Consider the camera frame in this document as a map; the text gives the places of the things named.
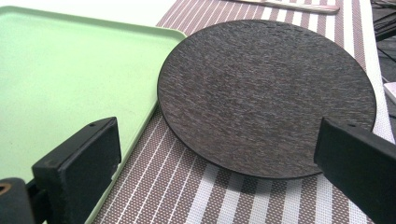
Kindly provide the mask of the dark round wooden plate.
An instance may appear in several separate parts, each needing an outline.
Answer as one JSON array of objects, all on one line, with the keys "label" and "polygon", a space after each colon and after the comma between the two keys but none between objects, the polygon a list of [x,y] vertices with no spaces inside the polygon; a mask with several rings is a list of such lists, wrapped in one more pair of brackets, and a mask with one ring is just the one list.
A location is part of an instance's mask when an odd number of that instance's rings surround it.
[{"label": "dark round wooden plate", "polygon": [[376,102],[361,66],[330,39],[278,21],[228,21],[190,35],[166,58],[159,105],[203,158],[264,178],[315,175],[320,122],[372,130]]}]

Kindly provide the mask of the light green tray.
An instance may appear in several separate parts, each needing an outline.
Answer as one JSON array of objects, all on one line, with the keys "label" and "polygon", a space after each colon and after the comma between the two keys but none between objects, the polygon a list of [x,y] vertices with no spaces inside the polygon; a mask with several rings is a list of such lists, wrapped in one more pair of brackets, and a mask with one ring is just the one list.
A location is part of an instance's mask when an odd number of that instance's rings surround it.
[{"label": "light green tray", "polygon": [[157,104],[178,31],[22,7],[0,7],[0,224],[48,222],[33,165],[86,125],[115,117],[121,162]]}]

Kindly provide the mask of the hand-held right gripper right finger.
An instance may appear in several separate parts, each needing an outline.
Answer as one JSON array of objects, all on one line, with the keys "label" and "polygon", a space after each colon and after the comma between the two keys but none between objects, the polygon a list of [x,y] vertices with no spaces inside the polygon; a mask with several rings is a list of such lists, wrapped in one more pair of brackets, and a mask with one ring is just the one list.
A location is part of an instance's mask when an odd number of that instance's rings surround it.
[{"label": "hand-held right gripper right finger", "polygon": [[375,224],[396,224],[396,145],[354,124],[324,118],[314,163]]}]

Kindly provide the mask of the brown white striped placemat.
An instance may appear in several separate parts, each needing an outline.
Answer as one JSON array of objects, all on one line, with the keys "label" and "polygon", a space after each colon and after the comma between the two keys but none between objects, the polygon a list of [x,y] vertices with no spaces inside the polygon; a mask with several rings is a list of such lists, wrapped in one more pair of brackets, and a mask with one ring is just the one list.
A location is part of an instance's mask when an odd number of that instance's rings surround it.
[{"label": "brown white striped placemat", "polygon": [[[223,0],[174,0],[159,26],[190,35],[223,21],[285,21],[326,36],[353,56],[373,83],[375,134],[392,141],[371,0],[283,0],[337,5],[335,16]],[[183,147],[155,112],[92,224],[373,224],[323,175],[289,181],[229,172]]]}]

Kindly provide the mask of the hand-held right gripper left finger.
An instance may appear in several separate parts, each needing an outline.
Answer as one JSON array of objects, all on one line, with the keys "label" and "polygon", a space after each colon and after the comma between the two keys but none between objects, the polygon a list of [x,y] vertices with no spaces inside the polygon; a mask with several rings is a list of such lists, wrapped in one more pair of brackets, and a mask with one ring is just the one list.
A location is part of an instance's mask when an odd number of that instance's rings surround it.
[{"label": "hand-held right gripper left finger", "polygon": [[33,167],[35,183],[49,197],[49,224],[84,224],[121,162],[118,121],[92,122]]}]

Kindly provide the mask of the metal cutlery piece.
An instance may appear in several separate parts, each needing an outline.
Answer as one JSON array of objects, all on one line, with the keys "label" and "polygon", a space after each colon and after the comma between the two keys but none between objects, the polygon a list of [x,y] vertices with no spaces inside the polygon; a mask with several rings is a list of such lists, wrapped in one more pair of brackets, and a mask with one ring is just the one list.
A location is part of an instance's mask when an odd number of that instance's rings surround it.
[{"label": "metal cutlery piece", "polygon": [[247,3],[264,7],[276,7],[281,9],[291,9],[301,12],[310,12],[325,15],[335,15],[340,10],[337,5],[312,5],[299,4],[291,2],[282,2],[280,0],[232,0],[239,3]]}]

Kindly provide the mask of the white object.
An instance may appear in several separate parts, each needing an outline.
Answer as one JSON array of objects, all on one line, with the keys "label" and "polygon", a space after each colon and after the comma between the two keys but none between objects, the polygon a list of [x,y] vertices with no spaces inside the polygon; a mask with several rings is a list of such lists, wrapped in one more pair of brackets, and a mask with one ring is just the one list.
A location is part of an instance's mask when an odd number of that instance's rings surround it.
[{"label": "white object", "polygon": [[396,105],[396,82],[384,84],[385,94]]}]

